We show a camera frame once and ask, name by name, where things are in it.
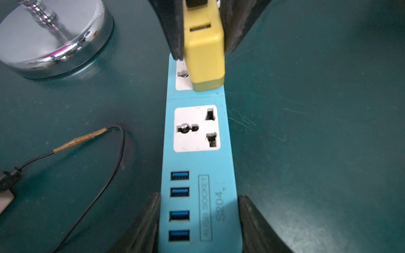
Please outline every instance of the brown tape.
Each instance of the brown tape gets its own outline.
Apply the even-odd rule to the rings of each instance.
[[[60,146],[60,147],[58,147],[56,149],[53,149],[53,152],[57,153],[59,151],[68,149],[68,148],[70,148],[72,146],[75,146],[75,145],[77,145],[79,143],[82,143],[82,142],[85,142],[87,140],[93,139],[94,137],[99,136],[99,135],[101,135],[101,134],[103,134],[103,133],[105,133],[107,131],[108,131],[108,129],[103,128],[103,129],[100,129],[98,131],[92,132],[90,134],[86,134],[86,135],[83,135],[81,137],[75,138],[75,139],[71,140],[70,142],[68,142],[66,144],[63,144],[62,146]]]

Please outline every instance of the lamp base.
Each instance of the lamp base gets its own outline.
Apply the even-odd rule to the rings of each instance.
[[[101,0],[48,0],[56,18],[39,25],[23,5],[0,24],[0,60],[20,75],[38,79],[68,72],[107,42],[114,20]]]

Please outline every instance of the universal socket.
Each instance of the universal socket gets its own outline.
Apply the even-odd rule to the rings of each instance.
[[[220,119],[215,105],[176,108],[174,151],[193,152],[220,149],[218,120]]]

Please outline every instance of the black clamp jaw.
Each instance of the black clamp jaw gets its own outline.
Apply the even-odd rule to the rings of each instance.
[[[106,253],[158,253],[160,193],[154,193],[134,223]],[[238,196],[244,253],[293,253],[244,195]]]
[[[184,56],[183,1],[149,0],[159,18],[175,60]],[[270,0],[221,0],[220,16],[225,35],[225,54],[233,52],[253,26]],[[207,4],[207,0],[186,0],[188,8]]]

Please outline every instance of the power strip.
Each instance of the power strip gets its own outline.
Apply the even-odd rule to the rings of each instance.
[[[242,252],[224,87],[196,92],[169,56],[159,253]]]

